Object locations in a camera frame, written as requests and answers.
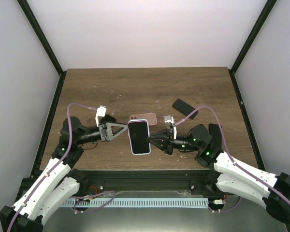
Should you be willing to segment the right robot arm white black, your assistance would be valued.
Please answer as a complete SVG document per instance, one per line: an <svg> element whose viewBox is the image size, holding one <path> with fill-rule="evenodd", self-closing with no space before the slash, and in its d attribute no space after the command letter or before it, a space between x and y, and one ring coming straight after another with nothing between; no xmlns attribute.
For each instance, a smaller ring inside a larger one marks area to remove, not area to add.
<svg viewBox="0 0 290 232"><path fill-rule="evenodd" d="M175 128L150 135L147 141L164 153L171 155L174 149L196 151L195 160L215 172L205 182L205 189L215 195L219 191L235 194L261 207L274 219L290 223L290 176L269 173L248 165L214 145L208 129L200 124L183 136L175 136Z"/></svg>

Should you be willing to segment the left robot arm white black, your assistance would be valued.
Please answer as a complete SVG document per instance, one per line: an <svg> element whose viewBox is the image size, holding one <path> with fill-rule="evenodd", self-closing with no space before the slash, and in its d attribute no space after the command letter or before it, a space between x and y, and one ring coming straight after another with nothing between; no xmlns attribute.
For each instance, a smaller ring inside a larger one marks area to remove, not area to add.
<svg viewBox="0 0 290 232"><path fill-rule="evenodd" d="M88 192L85 173L74 169L84 152L82 145L112 141L127 129L125 123L103 121L95 127L86 127L77 117L65 119L58 145L43 172L13 206L1 209L3 231L41 232L66 200Z"/></svg>

